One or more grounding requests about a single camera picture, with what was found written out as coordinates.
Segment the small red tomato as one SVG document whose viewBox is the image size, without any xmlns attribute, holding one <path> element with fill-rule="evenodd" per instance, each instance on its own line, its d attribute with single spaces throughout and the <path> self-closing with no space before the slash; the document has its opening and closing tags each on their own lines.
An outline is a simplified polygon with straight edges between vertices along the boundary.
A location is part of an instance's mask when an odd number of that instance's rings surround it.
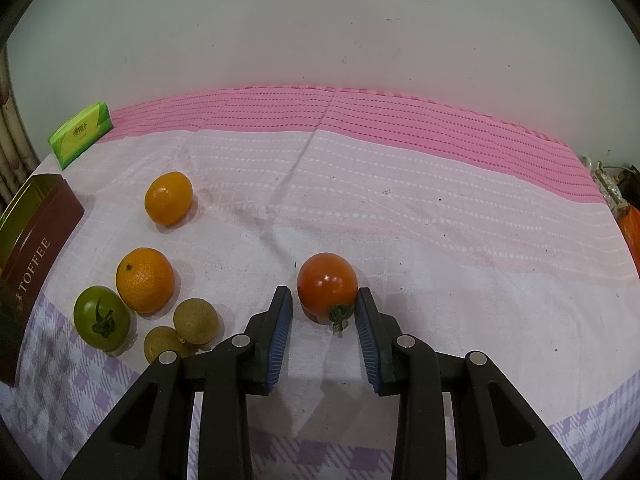
<svg viewBox="0 0 640 480">
<path fill-rule="evenodd" d="M 308 318 L 328 324 L 336 334 L 348 326 L 359 286 L 357 275 L 346 259 L 332 252 L 311 256 L 299 269 L 296 287 Z"/>
</svg>

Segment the front longan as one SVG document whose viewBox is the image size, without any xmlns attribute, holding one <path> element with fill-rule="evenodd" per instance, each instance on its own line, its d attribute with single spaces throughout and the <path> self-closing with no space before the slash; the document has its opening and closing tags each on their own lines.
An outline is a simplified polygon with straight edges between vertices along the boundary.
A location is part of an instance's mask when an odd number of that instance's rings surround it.
<svg viewBox="0 0 640 480">
<path fill-rule="evenodd" d="M 190 349 L 180 340 L 178 332 L 169 326 L 156 326 L 146 334 L 143 341 L 143 353 L 146 362 L 153 363 L 163 352 L 173 351 L 186 358 Z"/>
</svg>

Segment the longan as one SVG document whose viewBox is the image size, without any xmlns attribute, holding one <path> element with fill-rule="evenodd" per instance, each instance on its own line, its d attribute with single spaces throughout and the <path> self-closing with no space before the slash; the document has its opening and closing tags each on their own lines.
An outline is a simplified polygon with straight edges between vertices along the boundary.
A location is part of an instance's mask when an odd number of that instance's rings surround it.
<svg viewBox="0 0 640 480">
<path fill-rule="evenodd" d="M 163 352 L 173 351 L 186 358 L 190 349 L 180 340 L 178 332 L 169 326 L 156 326 L 146 334 L 143 341 L 143 353 L 146 362 L 153 363 Z"/>
<path fill-rule="evenodd" d="M 218 314 L 204 299 L 186 299 L 176 307 L 174 326 L 183 342 L 197 347 L 206 346 L 217 335 Z"/>
</svg>

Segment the back longan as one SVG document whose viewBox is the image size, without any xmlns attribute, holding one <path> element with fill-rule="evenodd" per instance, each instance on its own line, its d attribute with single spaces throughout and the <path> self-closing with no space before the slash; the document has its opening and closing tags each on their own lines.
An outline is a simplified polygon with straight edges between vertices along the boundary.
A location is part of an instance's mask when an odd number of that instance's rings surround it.
<svg viewBox="0 0 640 480">
<path fill-rule="evenodd" d="M 176 307 L 174 326 L 183 342 L 197 347 L 206 346 L 217 335 L 218 314 L 204 299 L 186 299 Z"/>
</svg>

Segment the green tomato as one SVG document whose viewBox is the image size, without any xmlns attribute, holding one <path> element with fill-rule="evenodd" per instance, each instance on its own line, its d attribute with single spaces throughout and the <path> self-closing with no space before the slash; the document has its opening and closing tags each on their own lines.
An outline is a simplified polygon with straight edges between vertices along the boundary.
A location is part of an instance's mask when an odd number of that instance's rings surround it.
<svg viewBox="0 0 640 480">
<path fill-rule="evenodd" d="M 105 286 L 90 286 L 77 297 L 73 321 L 79 337 L 105 352 L 118 350 L 126 341 L 131 315 L 120 297 Z"/>
</svg>

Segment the middle orange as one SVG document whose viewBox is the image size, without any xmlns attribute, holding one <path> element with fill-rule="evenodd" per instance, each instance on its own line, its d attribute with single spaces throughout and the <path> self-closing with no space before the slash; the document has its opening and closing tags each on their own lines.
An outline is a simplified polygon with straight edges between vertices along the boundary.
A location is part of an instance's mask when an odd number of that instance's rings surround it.
<svg viewBox="0 0 640 480">
<path fill-rule="evenodd" d="M 127 307 L 137 314 L 151 315 L 162 310 L 174 294 L 175 273 L 161 252 L 139 247 L 122 258 L 115 285 Z"/>
</svg>

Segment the pink purple checked tablecloth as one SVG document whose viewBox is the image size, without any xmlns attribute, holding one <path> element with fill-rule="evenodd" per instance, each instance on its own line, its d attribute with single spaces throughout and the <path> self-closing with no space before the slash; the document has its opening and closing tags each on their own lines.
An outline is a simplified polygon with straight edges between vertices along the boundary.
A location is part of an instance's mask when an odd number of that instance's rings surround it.
<svg viewBox="0 0 640 480">
<path fill-rule="evenodd" d="M 37 471 L 62 476 L 145 369 L 138 318 L 117 356 L 72 323 L 88 286 L 113 286 L 128 252 L 162 252 L 175 300 L 200 297 L 242 330 L 334 252 L 378 308 L 435 350 L 485 352 L 582 476 L 602 477 L 639 422 L 639 278 L 588 170 L 562 142 L 397 94 L 246 88 L 118 110 L 63 171 L 85 213 L 32 311 L 1 415 Z M 192 183 L 189 212 L 153 222 L 162 174 Z"/>
</svg>

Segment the far small orange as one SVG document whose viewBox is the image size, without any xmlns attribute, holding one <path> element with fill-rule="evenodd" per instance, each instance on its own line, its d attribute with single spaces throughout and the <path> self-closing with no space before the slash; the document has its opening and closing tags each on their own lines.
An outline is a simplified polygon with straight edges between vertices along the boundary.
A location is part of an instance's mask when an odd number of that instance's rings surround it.
<svg viewBox="0 0 640 480">
<path fill-rule="evenodd" d="M 190 179 L 180 171 L 171 171 L 155 179 L 144 196 L 144 209 L 160 226 L 172 226 L 190 210 L 193 188 Z"/>
</svg>

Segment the gold and red toffee tin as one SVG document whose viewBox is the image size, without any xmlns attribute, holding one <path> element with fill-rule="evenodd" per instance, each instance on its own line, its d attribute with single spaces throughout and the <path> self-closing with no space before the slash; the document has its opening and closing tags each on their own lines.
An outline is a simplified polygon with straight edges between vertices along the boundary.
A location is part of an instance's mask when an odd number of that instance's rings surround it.
<svg viewBox="0 0 640 480">
<path fill-rule="evenodd" d="M 32 308 L 85 208 L 59 174 L 34 174 L 1 215 L 1 381 L 12 387 Z"/>
</svg>

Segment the orange object at edge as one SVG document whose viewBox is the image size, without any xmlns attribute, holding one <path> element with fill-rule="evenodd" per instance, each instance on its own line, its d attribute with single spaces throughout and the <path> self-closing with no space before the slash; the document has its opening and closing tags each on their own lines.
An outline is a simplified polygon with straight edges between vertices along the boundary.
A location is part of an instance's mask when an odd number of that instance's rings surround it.
<svg viewBox="0 0 640 480">
<path fill-rule="evenodd" d="M 639 168 L 634 165 L 603 165 L 600 160 L 589 156 L 582 156 L 582 164 L 608 204 L 634 265 L 639 269 Z"/>
</svg>

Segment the beige patterned curtain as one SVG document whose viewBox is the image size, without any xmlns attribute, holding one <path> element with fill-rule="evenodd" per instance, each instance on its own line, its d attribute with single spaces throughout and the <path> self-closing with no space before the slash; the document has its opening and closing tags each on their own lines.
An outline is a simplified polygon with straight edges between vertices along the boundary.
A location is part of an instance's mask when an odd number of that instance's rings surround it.
<svg viewBox="0 0 640 480">
<path fill-rule="evenodd" d="M 0 84 L 0 188 L 4 208 L 39 165 L 15 104 L 6 46 L 1 47 Z"/>
</svg>

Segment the green tissue pack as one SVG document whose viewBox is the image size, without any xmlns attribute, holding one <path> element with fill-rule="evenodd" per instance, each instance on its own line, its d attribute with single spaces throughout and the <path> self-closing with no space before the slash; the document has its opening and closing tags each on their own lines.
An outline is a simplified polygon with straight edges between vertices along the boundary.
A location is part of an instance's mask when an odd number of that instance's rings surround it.
<svg viewBox="0 0 640 480">
<path fill-rule="evenodd" d="M 64 170 L 105 133 L 113 129 L 105 102 L 95 102 L 59 126 L 48 137 L 48 144 L 60 168 Z"/>
</svg>

